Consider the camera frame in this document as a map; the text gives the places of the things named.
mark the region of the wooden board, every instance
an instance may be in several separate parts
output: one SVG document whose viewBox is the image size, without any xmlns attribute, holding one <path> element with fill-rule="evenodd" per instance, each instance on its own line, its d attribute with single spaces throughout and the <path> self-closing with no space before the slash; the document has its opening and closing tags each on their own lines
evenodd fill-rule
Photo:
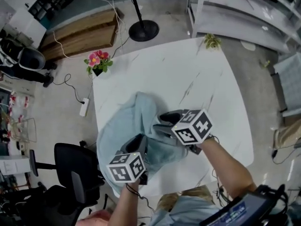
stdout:
<svg viewBox="0 0 301 226">
<path fill-rule="evenodd" d="M 95 13 L 90 16 L 79 19 L 73 23 L 70 23 L 55 31 L 55 38 L 59 42 L 64 42 L 66 39 L 78 35 L 80 33 L 85 33 L 94 29 L 109 27 L 117 23 L 116 15 L 113 9 L 109 9 L 103 12 Z M 56 41 L 54 39 L 53 33 L 50 33 L 43 41 L 41 45 L 41 50 L 45 50 Z"/>
<path fill-rule="evenodd" d="M 64 43 L 62 42 L 65 55 L 72 56 L 95 49 L 112 47 L 116 28 L 117 26 L 113 25 L 86 31 L 85 33 L 68 38 Z M 42 53 L 47 61 L 56 61 L 65 58 L 61 45 L 58 43 Z"/>
</svg>

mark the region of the pink flower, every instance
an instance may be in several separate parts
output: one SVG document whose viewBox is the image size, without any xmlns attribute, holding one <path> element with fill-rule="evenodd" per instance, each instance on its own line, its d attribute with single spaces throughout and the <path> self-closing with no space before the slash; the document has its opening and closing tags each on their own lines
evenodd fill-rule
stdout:
<svg viewBox="0 0 301 226">
<path fill-rule="evenodd" d="M 107 59 L 109 57 L 109 54 L 107 52 L 102 52 L 101 50 L 98 50 L 95 53 L 101 59 Z"/>
<path fill-rule="evenodd" d="M 100 64 L 100 59 L 95 53 L 89 55 L 89 66 L 94 67 L 94 65 Z"/>
</svg>

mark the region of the concrete floor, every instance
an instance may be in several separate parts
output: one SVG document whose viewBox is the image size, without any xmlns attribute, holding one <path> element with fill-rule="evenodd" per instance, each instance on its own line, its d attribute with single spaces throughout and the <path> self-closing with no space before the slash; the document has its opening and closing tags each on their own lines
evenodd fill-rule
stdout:
<svg viewBox="0 0 301 226">
<path fill-rule="evenodd" d="M 124 53 L 129 53 L 142 48 L 167 43 L 176 40 L 188 39 L 187 16 L 184 13 L 186 0 L 139 0 L 143 18 L 152 19 L 160 26 L 159 35 L 148 42 L 135 42 L 129 39 L 123 46 Z M 137 17 L 130 0 L 116 3 L 116 6 L 125 14 L 124 22 L 127 29 L 137 21 Z M 128 38 L 127 32 L 122 32 L 122 41 Z M 120 46 L 116 37 L 112 48 L 104 49 L 111 55 Z M 288 160 L 281 165 L 275 165 L 270 157 L 273 145 L 273 134 L 281 124 L 278 114 L 279 102 L 272 78 L 268 70 L 261 68 L 260 61 L 277 61 L 277 53 L 269 49 L 256 46 L 255 51 L 245 49 L 239 40 L 222 37 L 222 50 L 233 70 L 238 82 L 249 118 L 254 146 L 254 163 L 248 167 L 257 185 L 267 184 L 277 188 L 281 183 L 286 188 L 296 189 L 300 186 L 301 175 L 297 170 L 301 160 L 298 151 L 294 152 Z M 89 53 L 77 55 L 72 59 L 63 59 L 58 62 L 59 67 L 55 71 L 55 82 L 61 83 L 66 74 L 72 75 L 69 83 L 73 85 L 80 98 L 87 97 L 91 82 L 86 73 L 86 65 L 83 60 Z M 118 49 L 115 56 L 121 55 Z M 39 162 L 54 163 L 55 143 L 70 143 L 79 145 L 79 141 L 86 140 L 88 144 L 96 141 L 97 125 L 95 120 L 95 108 L 93 93 L 90 93 L 90 105 L 86 117 L 79 116 L 81 104 L 74 96 L 74 91 L 66 85 L 50 85 L 47 89 L 37 84 L 35 90 L 35 103 L 32 116 L 37 124 L 37 143 L 29 145 L 36 152 Z M 278 152 L 276 161 L 282 161 L 291 148 Z M 42 181 L 47 188 L 59 184 L 55 171 L 40 170 L 39 178 L 32 175 L 32 184 Z M 216 190 L 216 182 L 208 185 L 210 191 Z M 102 196 L 99 204 L 93 210 L 102 208 L 103 194 L 108 193 L 117 202 L 111 189 L 105 185 L 101 188 Z M 150 205 L 155 208 L 159 197 L 150 197 Z M 146 207 L 146 202 L 139 202 L 138 216 L 144 217 L 151 214 Z M 84 210 L 81 217 L 87 215 Z"/>
</svg>

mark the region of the human arm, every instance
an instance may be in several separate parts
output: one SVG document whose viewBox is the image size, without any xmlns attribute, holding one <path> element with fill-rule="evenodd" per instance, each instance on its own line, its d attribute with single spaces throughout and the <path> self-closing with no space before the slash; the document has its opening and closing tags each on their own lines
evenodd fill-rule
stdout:
<svg viewBox="0 0 301 226">
<path fill-rule="evenodd" d="M 138 192 L 139 181 L 128 184 Z M 133 226 L 137 225 L 138 196 L 131 193 L 124 185 L 117 207 L 114 210 L 108 226 Z"/>
<path fill-rule="evenodd" d="M 250 172 L 240 162 L 234 159 L 213 138 L 199 145 L 212 164 L 216 175 L 232 198 L 246 191 L 254 191 L 256 185 Z"/>
</svg>

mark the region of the marble tabletop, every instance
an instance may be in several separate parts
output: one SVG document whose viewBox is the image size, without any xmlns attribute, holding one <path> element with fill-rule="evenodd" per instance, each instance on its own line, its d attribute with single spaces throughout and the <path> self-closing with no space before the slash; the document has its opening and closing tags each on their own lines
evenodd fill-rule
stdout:
<svg viewBox="0 0 301 226">
<path fill-rule="evenodd" d="M 205 108 L 214 122 L 212 134 L 244 166 L 253 162 L 246 108 L 232 69 L 220 49 L 206 49 L 203 38 L 180 40 L 113 58 L 109 73 L 93 80 L 100 131 L 137 91 L 155 99 L 161 112 Z M 154 196 L 205 185 L 216 179 L 204 153 L 191 152 L 162 167 L 141 195 Z"/>
</svg>

